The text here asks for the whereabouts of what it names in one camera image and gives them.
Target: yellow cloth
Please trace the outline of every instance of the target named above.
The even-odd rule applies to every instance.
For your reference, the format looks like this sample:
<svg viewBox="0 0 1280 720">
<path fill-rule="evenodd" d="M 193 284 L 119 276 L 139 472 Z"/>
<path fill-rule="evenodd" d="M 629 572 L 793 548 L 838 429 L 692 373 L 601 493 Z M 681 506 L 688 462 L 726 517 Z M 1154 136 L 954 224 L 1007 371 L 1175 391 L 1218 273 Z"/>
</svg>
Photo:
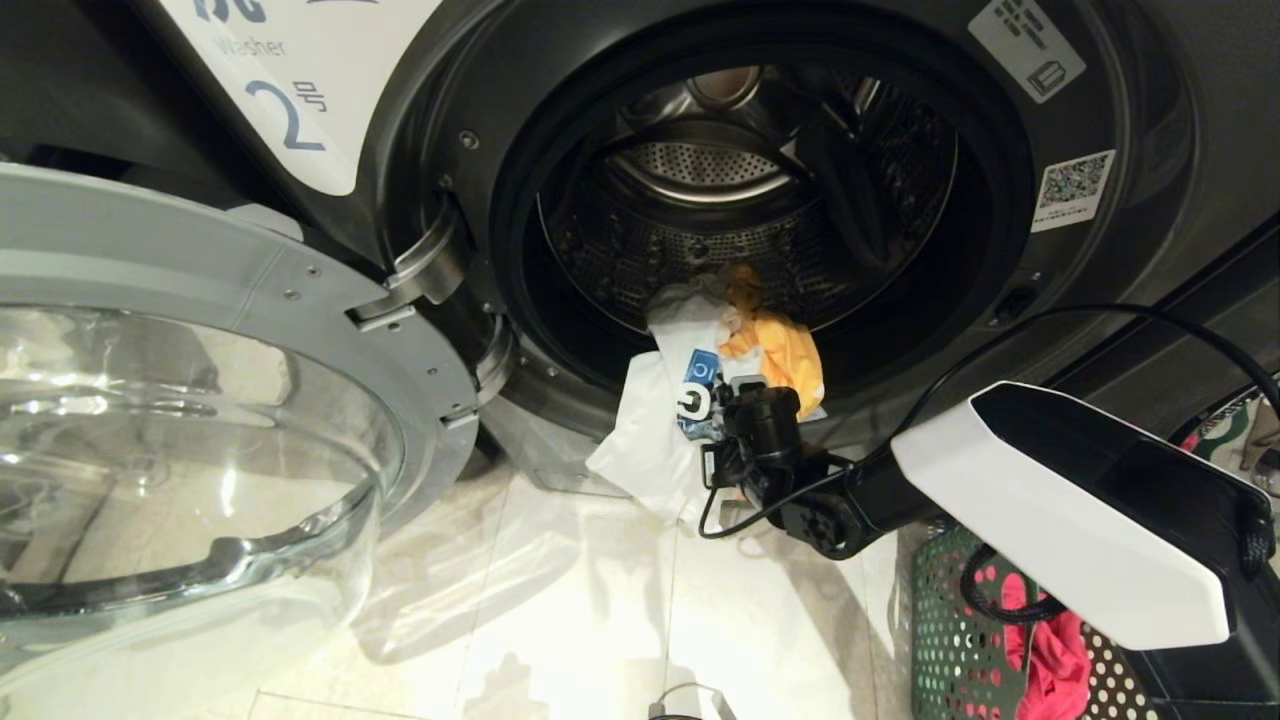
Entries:
<svg viewBox="0 0 1280 720">
<path fill-rule="evenodd" d="M 737 307 L 742 325 L 721 354 L 740 357 L 759 346 L 760 374 L 769 387 L 790 387 L 800 396 L 801 420 L 822 404 L 822 359 L 809 328 L 788 318 L 759 309 L 759 279 L 750 265 L 737 263 L 728 268 L 728 301 Z"/>
</svg>

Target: laundry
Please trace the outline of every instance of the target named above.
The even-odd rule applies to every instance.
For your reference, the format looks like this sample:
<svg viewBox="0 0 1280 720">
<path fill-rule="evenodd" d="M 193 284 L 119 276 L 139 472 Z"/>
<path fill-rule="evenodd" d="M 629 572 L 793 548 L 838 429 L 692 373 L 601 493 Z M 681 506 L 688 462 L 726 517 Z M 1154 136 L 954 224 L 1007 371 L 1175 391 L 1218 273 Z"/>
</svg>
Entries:
<svg viewBox="0 0 1280 720">
<path fill-rule="evenodd" d="M 760 354 L 759 374 L 771 387 L 790 387 L 800 396 L 804 420 L 818 410 L 826 395 L 822 359 L 809 328 L 762 307 L 760 282 L 755 270 L 736 263 L 726 268 L 726 297 L 736 310 L 730 319 L 733 334 L 719 346 L 724 357 Z"/>
<path fill-rule="evenodd" d="M 666 397 L 690 439 L 717 439 L 712 391 L 722 377 L 719 347 L 730 338 L 733 315 L 716 275 L 664 287 L 649 302 L 649 333 L 667 370 Z"/>
<path fill-rule="evenodd" d="M 1027 587 L 1014 573 L 1001 587 L 1002 606 L 1025 605 Z M 1027 692 L 1018 703 L 1016 720 L 1075 720 L 1089 701 L 1089 656 L 1080 633 L 1083 621 L 1070 610 L 1036 624 L 1027 669 Z M 1020 667 L 1027 648 L 1025 625 L 1005 626 L 1005 659 Z"/>
<path fill-rule="evenodd" d="M 586 459 L 586 468 L 618 486 L 646 509 L 676 520 L 701 487 L 701 454 L 673 421 L 664 359 L 645 352 L 631 359 L 613 432 Z"/>
</svg>

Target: qr code sticker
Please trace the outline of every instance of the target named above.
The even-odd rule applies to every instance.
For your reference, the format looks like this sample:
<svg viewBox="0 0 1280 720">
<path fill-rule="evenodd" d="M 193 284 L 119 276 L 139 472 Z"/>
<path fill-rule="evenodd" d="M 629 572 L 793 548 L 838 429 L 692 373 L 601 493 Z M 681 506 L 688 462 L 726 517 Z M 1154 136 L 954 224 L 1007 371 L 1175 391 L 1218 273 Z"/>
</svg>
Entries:
<svg viewBox="0 0 1280 720">
<path fill-rule="evenodd" d="M 1092 220 L 1111 174 L 1115 150 L 1044 168 L 1032 232 Z"/>
</svg>

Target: blue label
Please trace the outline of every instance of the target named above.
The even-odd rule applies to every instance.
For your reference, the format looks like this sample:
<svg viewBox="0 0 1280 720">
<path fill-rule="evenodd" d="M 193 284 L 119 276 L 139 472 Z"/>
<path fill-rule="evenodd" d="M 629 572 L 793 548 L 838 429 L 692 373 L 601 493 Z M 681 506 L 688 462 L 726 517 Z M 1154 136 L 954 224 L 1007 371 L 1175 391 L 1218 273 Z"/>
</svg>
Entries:
<svg viewBox="0 0 1280 720">
<path fill-rule="evenodd" d="M 689 357 L 689 369 L 685 370 L 686 383 L 699 383 L 710 386 L 716 383 L 716 373 L 719 370 L 719 355 L 695 350 Z"/>
</svg>

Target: robotic arm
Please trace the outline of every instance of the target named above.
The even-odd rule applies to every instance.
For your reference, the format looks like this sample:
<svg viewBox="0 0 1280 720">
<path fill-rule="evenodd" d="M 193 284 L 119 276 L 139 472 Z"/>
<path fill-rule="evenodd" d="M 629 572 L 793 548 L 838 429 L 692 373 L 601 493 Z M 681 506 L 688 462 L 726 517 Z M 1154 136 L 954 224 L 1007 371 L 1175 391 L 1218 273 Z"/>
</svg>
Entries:
<svg viewBox="0 0 1280 720">
<path fill-rule="evenodd" d="M 1192 327 L 1215 347 L 1230 346 Z M 1280 406 L 1265 370 L 1228 355 Z M 1280 579 L 1267 565 L 1275 534 L 1265 493 L 1079 400 L 1032 386 L 997 383 L 910 427 L 961 365 L 934 383 L 891 442 L 858 462 L 801 441 L 790 388 L 736 383 L 722 398 L 727 437 L 704 447 L 712 497 L 700 534 L 726 537 L 767 519 L 842 560 L 887 532 L 947 512 L 1126 648 L 1144 685 L 1175 716 L 1275 717 Z M 730 487 L 759 511 L 709 532 L 712 501 Z"/>
</svg>

